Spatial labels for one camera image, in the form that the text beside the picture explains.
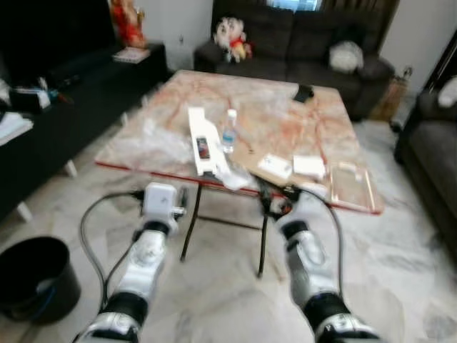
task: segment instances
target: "plastic bottle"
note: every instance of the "plastic bottle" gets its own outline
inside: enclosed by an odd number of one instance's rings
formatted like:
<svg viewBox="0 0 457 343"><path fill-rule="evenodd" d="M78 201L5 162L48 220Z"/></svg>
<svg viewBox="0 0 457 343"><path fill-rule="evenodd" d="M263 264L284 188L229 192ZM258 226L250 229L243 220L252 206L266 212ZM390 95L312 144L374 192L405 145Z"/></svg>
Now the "plastic bottle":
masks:
<svg viewBox="0 0 457 343"><path fill-rule="evenodd" d="M233 152L236 139L236 110L229 109L227 111L227 118L222 131L222 150L226 154Z"/></svg>

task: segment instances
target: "tv stand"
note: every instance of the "tv stand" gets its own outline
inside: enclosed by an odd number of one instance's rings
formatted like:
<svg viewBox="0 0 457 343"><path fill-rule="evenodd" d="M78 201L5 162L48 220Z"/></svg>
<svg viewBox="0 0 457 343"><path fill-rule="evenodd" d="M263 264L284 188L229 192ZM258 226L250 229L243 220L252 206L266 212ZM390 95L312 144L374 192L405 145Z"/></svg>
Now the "tv stand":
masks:
<svg viewBox="0 0 457 343"><path fill-rule="evenodd" d="M32 130L0 146L0 221L18 207L26 209L25 198L166 81L164 45L149 48L151 55L139 64L115 62L111 55L97 63L89 58L78 71L80 81L62 90L73 104L53 103L32 116Z"/></svg>

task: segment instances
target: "gray couch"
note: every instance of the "gray couch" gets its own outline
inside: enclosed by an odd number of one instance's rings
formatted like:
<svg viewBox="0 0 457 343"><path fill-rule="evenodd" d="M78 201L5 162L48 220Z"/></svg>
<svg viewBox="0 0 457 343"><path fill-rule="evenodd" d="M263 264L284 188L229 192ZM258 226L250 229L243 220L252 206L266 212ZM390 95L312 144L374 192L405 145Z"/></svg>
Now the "gray couch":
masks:
<svg viewBox="0 0 457 343"><path fill-rule="evenodd" d="M239 64L224 61L223 52L208 41L194 52L198 71L291 81L339 90L352 120L367 117L383 96L393 67L377 54L381 17L374 12L297 11L268 6L215 2L213 25L225 15L244 20L253 58ZM338 30L357 25L363 29L363 70L347 75L328 67L328 48Z"/></svg>
<svg viewBox="0 0 457 343"><path fill-rule="evenodd" d="M409 172L457 261L457 104L441 109L438 92L418 96L395 159Z"/></svg>

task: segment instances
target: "black trash bin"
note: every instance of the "black trash bin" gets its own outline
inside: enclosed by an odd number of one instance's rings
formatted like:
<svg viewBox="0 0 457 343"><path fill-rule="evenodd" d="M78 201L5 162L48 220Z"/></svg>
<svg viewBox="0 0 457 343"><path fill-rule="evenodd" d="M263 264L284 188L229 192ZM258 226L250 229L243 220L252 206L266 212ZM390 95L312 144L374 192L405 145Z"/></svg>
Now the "black trash bin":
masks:
<svg viewBox="0 0 457 343"><path fill-rule="evenodd" d="M76 305L81 287L67 246L53 237L18 243L0 255L0 310L13 320L48 324Z"/></svg>

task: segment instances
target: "table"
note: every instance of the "table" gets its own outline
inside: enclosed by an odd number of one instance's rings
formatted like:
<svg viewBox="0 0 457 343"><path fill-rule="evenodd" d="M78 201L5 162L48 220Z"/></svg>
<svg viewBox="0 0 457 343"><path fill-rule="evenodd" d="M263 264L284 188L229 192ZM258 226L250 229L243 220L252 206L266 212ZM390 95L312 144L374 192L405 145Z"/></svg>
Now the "table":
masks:
<svg viewBox="0 0 457 343"><path fill-rule="evenodd" d="M204 107L206 118L219 128L226 110L237 109L237 144L246 148L262 146L287 159L294 154L317 154L325 162L350 161L365 166L338 91L314 87L314 98L305 104L291 100L297 91L297 84L287 82L179 71L100 151L96 163L198 184L196 206L181 255L183 261L198 218L254 229L249 225L199 216L203 189L229 191L217 180L196 174L189 138L189 106ZM256 196L257 190L252 185L238 194ZM374 194L379 206L373 213L380 214L382 201L376 190ZM268 215L264 214L259 276L263 272L267 219Z"/></svg>

